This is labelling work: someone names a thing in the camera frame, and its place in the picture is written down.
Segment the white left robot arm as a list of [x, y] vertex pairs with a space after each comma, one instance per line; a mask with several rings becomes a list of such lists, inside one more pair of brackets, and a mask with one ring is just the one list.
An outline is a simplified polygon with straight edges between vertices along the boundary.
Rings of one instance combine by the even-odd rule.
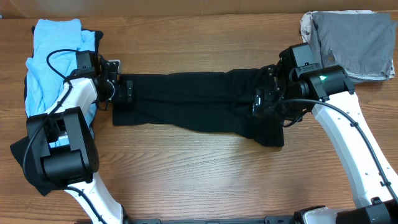
[[130, 223], [98, 173], [98, 151], [85, 121], [90, 105], [116, 97], [121, 62], [89, 50], [74, 53], [77, 68], [62, 77], [56, 102], [27, 119], [29, 143], [22, 170], [31, 185], [70, 194], [92, 223]]

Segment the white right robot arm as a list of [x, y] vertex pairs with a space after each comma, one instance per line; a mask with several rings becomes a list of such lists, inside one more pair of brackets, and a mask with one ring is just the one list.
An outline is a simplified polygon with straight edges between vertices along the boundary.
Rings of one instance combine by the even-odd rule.
[[293, 125], [312, 113], [341, 161], [356, 207], [318, 205], [267, 217], [265, 223], [397, 223], [397, 173], [365, 121], [346, 70], [340, 65], [323, 67], [304, 43], [282, 51], [270, 76], [275, 87], [256, 89], [253, 115], [272, 114]]

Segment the black t-shirt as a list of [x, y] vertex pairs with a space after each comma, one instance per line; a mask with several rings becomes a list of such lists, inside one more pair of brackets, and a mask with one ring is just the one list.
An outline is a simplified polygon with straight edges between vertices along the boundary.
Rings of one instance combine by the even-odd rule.
[[274, 66], [229, 72], [128, 74], [132, 101], [113, 105], [115, 126], [173, 124], [205, 133], [236, 133], [265, 147], [282, 147], [281, 121], [252, 112], [257, 90], [275, 88]]

